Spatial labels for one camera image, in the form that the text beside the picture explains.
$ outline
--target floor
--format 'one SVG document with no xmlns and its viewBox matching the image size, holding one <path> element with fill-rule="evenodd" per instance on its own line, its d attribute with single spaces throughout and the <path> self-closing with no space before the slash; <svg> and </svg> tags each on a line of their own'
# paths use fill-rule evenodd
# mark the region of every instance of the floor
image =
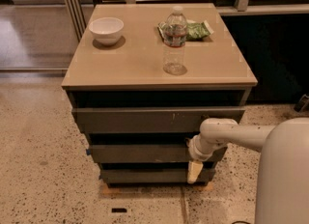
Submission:
<svg viewBox="0 0 309 224">
<path fill-rule="evenodd" d="M 0 27 L 1 67 L 67 65 L 76 47 L 63 7 L 0 6 Z M 260 154 L 231 144 L 207 187 L 107 189 L 85 153 L 62 80 L 55 73 L 0 74 L 1 224 L 254 223 Z M 245 108 L 241 125 L 309 116 L 290 104 Z"/>
</svg>

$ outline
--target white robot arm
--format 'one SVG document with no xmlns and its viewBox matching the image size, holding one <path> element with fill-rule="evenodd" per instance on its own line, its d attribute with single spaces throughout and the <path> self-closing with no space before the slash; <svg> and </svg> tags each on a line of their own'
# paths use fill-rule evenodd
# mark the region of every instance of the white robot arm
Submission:
<svg viewBox="0 0 309 224">
<path fill-rule="evenodd" d="M 230 119 L 207 119 L 189 141 L 188 182 L 196 181 L 202 161 L 234 143 L 261 152 L 255 224 L 309 223 L 309 118 L 278 126 L 239 126 Z"/>
</svg>

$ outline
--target white bowl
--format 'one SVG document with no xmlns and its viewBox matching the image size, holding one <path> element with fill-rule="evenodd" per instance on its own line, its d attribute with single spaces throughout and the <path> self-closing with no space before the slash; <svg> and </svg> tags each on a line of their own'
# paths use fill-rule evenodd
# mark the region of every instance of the white bowl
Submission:
<svg viewBox="0 0 309 224">
<path fill-rule="evenodd" d="M 104 45 L 113 45 L 122 36 L 124 23 L 115 17 L 104 17 L 92 21 L 89 30 L 95 40 Z"/>
</svg>

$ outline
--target table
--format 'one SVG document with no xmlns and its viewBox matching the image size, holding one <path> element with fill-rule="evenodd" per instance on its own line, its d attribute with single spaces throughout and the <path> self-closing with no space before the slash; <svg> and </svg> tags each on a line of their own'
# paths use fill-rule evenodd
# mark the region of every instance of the table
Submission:
<svg viewBox="0 0 309 224">
<path fill-rule="evenodd" d="M 90 22 L 118 17 L 123 36 L 103 46 L 87 27 L 63 80 L 72 115 L 89 142 L 87 153 L 110 186 L 186 182 L 187 139 L 207 117 L 239 122 L 257 84 L 215 6 L 181 5 L 187 19 L 206 20 L 214 30 L 202 42 L 186 43 L 186 74 L 163 70 L 166 45 L 157 24 L 173 4 L 96 5 Z M 197 182 L 211 181 L 225 151 L 204 163 Z"/>
</svg>

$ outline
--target plastic bottle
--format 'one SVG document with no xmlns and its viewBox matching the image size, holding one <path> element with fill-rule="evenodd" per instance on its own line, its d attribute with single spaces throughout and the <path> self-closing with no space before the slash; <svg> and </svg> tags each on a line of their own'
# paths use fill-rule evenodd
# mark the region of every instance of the plastic bottle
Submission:
<svg viewBox="0 0 309 224">
<path fill-rule="evenodd" d="M 182 75 L 187 72 L 183 65 L 187 21 L 183 7 L 175 6 L 164 26 L 163 69 L 169 74 Z"/>
<path fill-rule="evenodd" d="M 174 6 L 173 12 L 167 17 L 164 28 L 164 43 L 172 47 L 185 45 L 187 21 L 182 6 Z"/>
</svg>

